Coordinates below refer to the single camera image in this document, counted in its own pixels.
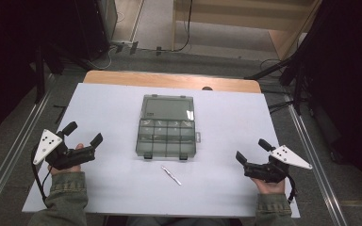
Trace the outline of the dark cabinet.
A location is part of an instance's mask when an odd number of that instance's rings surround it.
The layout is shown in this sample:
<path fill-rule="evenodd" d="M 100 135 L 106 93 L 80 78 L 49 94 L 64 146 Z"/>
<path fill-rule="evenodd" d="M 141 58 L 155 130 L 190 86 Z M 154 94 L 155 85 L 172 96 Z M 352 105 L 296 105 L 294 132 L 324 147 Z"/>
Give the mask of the dark cabinet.
<path fill-rule="evenodd" d="M 117 24 L 115 0 L 74 0 L 80 24 L 80 55 L 94 60 L 109 48 Z"/>

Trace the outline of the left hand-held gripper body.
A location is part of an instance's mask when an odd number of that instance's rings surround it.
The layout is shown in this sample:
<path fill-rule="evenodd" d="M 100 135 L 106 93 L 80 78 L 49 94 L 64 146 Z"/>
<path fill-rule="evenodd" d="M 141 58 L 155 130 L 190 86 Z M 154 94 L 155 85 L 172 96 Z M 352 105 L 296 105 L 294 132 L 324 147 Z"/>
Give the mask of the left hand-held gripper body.
<path fill-rule="evenodd" d="M 63 129 L 57 133 L 44 129 L 37 151 L 32 157 L 32 163 L 38 165 L 45 160 L 55 169 L 65 170 L 94 160 L 96 138 L 94 138 L 87 147 L 79 150 L 70 149 L 66 146 L 64 138 L 72 132 L 73 129 Z"/>

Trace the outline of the white table mat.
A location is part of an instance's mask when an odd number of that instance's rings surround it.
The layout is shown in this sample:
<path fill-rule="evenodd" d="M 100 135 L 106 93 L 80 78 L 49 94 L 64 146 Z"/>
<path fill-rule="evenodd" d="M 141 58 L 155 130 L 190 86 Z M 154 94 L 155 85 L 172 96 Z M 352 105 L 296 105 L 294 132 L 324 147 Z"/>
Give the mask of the white table mat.
<path fill-rule="evenodd" d="M 194 100 L 197 154 L 186 162 L 146 160 L 136 142 L 142 99 L 146 94 L 186 95 Z M 257 189 L 236 159 L 241 152 L 263 164 L 263 138 L 277 145 L 263 95 L 215 90 L 162 89 L 80 84 L 62 124 L 75 121 L 68 146 L 89 143 L 101 133 L 95 159 L 83 165 L 89 213 L 174 217 L 244 218 L 255 213 Z M 165 166 L 179 186 L 161 168 Z"/>

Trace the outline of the person's right hand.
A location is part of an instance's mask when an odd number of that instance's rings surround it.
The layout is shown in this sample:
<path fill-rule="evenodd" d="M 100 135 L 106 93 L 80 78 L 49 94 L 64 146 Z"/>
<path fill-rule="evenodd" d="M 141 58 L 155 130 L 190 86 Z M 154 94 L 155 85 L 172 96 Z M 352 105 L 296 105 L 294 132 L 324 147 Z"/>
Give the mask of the person's right hand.
<path fill-rule="evenodd" d="M 252 178 L 260 194 L 284 194 L 285 181 L 279 183 L 266 183 L 263 180 Z"/>

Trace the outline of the black tripod stand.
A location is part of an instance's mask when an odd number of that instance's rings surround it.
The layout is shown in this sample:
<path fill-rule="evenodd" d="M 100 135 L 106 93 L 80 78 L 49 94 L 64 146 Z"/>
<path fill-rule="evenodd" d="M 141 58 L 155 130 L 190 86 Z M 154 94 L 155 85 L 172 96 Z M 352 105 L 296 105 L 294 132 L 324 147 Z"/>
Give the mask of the black tripod stand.
<path fill-rule="evenodd" d="M 292 81 L 295 81 L 293 97 L 290 101 L 290 104 L 293 106 L 293 109 L 296 111 L 296 113 L 301 116 L 302 112 L 300 105 L 301 102 L 304 100 L 304 98 L 302 97 L 302 90 L 304 87 L 305 65 L 296 54 L 293 54 L 292 56 L 284 60 L 280 60 L 276 64 L 259 73 L 245 76 L 244 79 L 259 80 L 271 73 L 281 70 L 282 68 L 284 68 L 284 70 L 279 77 L 279 83 L 281 86 L 285 87 L 289 86 Z"/>

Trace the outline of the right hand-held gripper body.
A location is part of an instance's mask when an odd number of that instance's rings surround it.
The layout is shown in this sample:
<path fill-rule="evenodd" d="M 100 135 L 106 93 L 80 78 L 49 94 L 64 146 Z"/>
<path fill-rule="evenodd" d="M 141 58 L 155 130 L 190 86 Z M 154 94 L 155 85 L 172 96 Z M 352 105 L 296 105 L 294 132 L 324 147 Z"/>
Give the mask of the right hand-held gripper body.
<path fill-rule="evenodd" d="M 266 183 L 279 183 L 289 176 L 289 167 L 299 167 L 307 170 L 312 165 L 302 159 L 298 154 L 282 145 L 268 152 L 269 160 L 265 164 L 247 163 L 244 167 L 244 175 L 251 178 L 263 180 Z"/>

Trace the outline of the light wooden furniture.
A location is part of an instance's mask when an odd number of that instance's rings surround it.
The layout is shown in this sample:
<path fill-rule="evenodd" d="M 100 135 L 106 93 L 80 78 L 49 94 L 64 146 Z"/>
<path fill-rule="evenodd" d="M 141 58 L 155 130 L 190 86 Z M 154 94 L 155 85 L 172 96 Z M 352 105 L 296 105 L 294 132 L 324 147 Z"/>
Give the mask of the light wooden furniture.
<path fill-rule="evenodd" d="M 177 21 L 267 29 L 278 57 L 288 57 L 292 46 L 308 32 L 322 0 L 173 0 L 172 49 Z"/>

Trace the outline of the black metal stand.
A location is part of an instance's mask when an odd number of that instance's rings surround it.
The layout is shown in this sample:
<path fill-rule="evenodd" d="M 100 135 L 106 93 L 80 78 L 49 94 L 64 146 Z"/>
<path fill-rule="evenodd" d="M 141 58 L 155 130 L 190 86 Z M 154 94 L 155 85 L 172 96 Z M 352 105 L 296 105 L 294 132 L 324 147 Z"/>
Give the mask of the black metal stand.
<path fill-rule="evenodd" d="M 52 73 L 61 74 L 64 70 L 64 66 L 61 63 L 59 57 L 65 57 L 84 69 L 86 72 L 92 69 L 87 63 L 83 62 L 79 57 L 71 54 L 64 48 L 57 44 L 46 42 L 39 45 L 35 51 L 35 74 L 36 74 L 36 88 L 37 94 L 35 103 L 39 104 L 42 97 L 45 95 L 45 75 L 44 65 L 47 65 Z"/>

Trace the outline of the wooden table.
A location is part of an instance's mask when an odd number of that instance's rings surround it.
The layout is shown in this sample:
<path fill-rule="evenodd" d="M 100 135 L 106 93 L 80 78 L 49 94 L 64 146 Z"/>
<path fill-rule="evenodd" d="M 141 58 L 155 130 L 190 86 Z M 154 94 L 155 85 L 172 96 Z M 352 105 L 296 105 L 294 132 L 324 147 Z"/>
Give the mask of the wooden table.
<path fill-rule="evenodd" d="M 261 88 L 255 80 L 218 78 L 195 74 L 89 71 L 85 75 L 84 83 L 173 89 L 211 87 L 216 91 L 261 93 Z"/>

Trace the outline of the metal floor rail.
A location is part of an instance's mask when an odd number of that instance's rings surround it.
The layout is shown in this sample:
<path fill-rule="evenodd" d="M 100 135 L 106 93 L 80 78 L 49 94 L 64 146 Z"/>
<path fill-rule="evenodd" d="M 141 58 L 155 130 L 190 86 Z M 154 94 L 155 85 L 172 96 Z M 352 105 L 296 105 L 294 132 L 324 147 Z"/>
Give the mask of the metal floor rail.
<path fill-rule="evenodd" d="M 292 105 L 288 108 L 288 111 L 292 117 L 308 160 L 312 164 L 314 176 L 334 226 L 348 226 L 347 219 L 342 212 L 334 189 L 332 188 L 326 176 L 321 161 L 316 153 L 316 148 L 313 145 L 311 137 L 306 130 L 303 118 L 298 115 L 297 111 Z"/>
<path fill-rule="evenodd" d="M 50 96 L 51 91 L 47 91 L 36 104 L 32 105 L 32 109 L 27 115 L 25 121 L 22 123 L 21 129 L 16 135 L 16 138 L 13 139 L 13 142 L 10 145 L 6 145 L 4 147 L 6 155 L 0 164 L 0 195 Z"/>

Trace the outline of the person's left hand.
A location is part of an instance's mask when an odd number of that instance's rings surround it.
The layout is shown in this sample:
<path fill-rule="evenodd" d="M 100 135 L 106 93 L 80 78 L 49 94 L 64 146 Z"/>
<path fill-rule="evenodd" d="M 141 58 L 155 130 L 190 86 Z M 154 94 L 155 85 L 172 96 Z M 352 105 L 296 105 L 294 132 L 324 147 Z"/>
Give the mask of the person's left hand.
<path fill-rule="evenodd" d="M 81 171 L 81 166 L 76 165 L 76 166 L 72 166 L 71 168 L 68 168 L 68 169 L 56 169 L 56 168 L 54 168 L 52 166 L 48 166 L 48 170 L 50 171 L 50 173 L 52 175 L 58 175 L 58 174 L 62 174 L 62 173 L 80 172 Z"/>

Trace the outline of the small white stick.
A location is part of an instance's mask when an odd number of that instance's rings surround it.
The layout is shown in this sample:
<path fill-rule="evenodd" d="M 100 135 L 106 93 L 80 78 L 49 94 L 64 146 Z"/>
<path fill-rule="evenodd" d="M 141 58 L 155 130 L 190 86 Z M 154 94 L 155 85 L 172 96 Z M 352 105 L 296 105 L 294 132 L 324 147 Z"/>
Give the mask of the small white stick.
<path fill-rule="evenodd" d="M 161 166 L 161 168 L 164 170 L 164 172 L 172 179 L 174 180 L 179 186 L 181 186 L 181 182 L 165 167 Z"/>

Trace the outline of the grey transparent compartment box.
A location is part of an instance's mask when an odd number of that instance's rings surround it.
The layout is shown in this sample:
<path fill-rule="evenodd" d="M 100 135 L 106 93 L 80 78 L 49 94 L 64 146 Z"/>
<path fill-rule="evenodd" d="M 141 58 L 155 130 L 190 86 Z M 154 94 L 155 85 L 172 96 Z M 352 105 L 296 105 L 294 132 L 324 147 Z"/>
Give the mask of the grey transparent compartment box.
<path fill-rule="evenodd" d="M 190 96 L 151 94 L 143 97 L 136 153 L 144 159 L 196 155 L 194 100 Z"/>

